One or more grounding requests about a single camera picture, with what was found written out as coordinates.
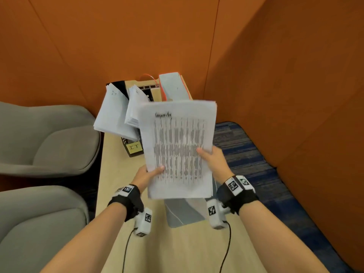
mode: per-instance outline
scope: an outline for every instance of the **floor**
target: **floor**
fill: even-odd
[[[275,168],[260,154],[244,130],[235,123],[216,125],[214,145],[223,149],[234,173],[245,175],[256,188],[261,202],[282,220],[324,263],[332,273],[354,272],[334,251],[302,206],[280,180]],[[95,217],[102,147],[93,166],[86,173],[70,178],[42,179],[43,185],[57,184],[80,194]]]

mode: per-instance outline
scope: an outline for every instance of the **white paper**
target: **white paper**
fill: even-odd
[[[129,105],[126,110],[125,124],[139,128],[139,108],[148,103],[149,98],[140,88],[133,85],[129,88]]]
[[[190,96],[182,81],[180,73],[159,75],[159,82],[168,100],[189,100]]]
[[[93,128],[101,132],[116,134],[125,139],[138,141],[138,130],[125,124],[128,98],[112,83],[106,86],[106,94]]]
[[[212,173],[196,148],[212,150],[216,110],[215,102],[203,100],[149,103],[141,107],[139,127],[147,169],[166,167],[150,183],[150,198],[212,196]]]

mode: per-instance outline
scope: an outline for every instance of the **yellow sticky note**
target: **yellow sticky note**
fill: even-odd
[[[126,147],[128,148],[128,151],[130,154],[143,150],[142,144],[139,141],[136,141],[136,142],[133,142],[130,144],[126,144]]]

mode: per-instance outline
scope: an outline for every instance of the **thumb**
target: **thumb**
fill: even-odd
[[[161,174],[164,171],[164,169],[165,169],[164,166],[157,167],[156,169],[154,169],[154,170],[152,170],[151,172],[148,173],[149,177],[152,178],[152,177],[155,177],[158,174]]]
[[[210,160],[210,156],[211,154],[209,154],[207,151],[204,151],[201,147],[198,147],[196,149],[197,153],[199,156],[202,157],[202,159],[204,159],[205,161],[209,161]]]

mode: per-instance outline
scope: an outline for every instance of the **gray chair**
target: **gray chair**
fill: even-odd
[[[23,107],[0,102],[0,174],[65,177],[93,164],[100,133],[84,107]]]
[[[0,192],[0,273],[38,273],[89,222],[87,205],[61,186]]]

